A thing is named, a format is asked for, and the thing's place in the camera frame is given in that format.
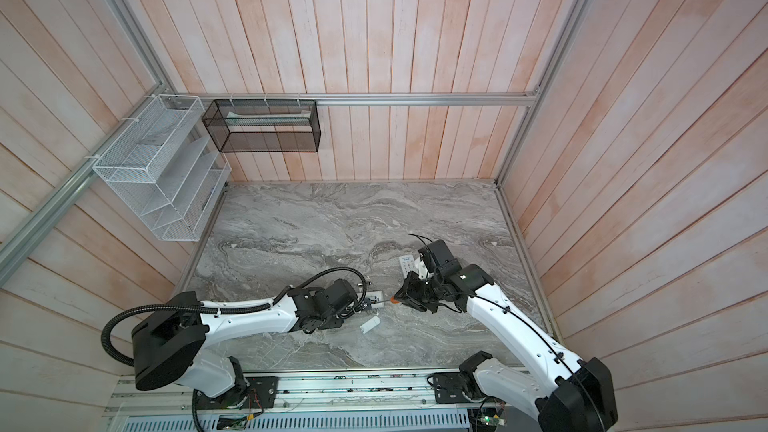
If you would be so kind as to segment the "white remote control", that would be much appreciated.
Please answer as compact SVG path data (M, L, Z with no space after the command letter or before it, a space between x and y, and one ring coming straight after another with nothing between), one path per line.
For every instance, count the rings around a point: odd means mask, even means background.
M376 310L384 306L384 297L382 291L369 291L361 304L362 311Z
M427 267L421 257L415 258L412 255L404 255L400 256L398 260L404 278L407 278L411 273L414 273L419 280L428 277Z

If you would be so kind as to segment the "white battery cover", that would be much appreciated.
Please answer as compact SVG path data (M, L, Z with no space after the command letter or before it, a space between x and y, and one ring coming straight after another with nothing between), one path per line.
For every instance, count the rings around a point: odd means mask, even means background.
M374 316L368 319L366 322L360 325L360 331L363 334L367 334L381 323L379 316Z

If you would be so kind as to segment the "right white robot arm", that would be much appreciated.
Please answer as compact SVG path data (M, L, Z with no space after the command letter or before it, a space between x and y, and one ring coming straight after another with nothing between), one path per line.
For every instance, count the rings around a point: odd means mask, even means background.
M448 380L437 396L487 397L525 413L543 431L609 431L619 414L612 374L598 358L583 360L548 335L506 296L480 266L463 266L442 240L419 256L403 256L402 286L393 301L419 312L442 306L467 313L503 343L524 366L518 371L480 351Z

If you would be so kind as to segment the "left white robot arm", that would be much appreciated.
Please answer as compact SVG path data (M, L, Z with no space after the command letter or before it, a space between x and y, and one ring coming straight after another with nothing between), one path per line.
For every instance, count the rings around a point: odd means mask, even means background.
M194 292L181 293L132 331L135 387L152 391L176 384L222 407L240 406L249 383L240 361L215 351L217 344L261 333L339 328L360 303L345 279L233 303L201 302Z

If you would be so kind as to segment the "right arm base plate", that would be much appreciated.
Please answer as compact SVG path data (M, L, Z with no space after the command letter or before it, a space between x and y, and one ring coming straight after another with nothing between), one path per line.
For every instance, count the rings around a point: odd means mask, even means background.
M475 378L466 372L437 372L427 377L438 404L481 404L490 401L509 402L511 395L502 390L495 395L483 392Z

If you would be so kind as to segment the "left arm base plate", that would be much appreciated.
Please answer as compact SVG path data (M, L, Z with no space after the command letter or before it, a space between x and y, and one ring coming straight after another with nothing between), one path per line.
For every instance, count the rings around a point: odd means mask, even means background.
M272 409L278 392L277 376L246 376L229 391L217 398L198 393L193 401L198 410L253 410Z

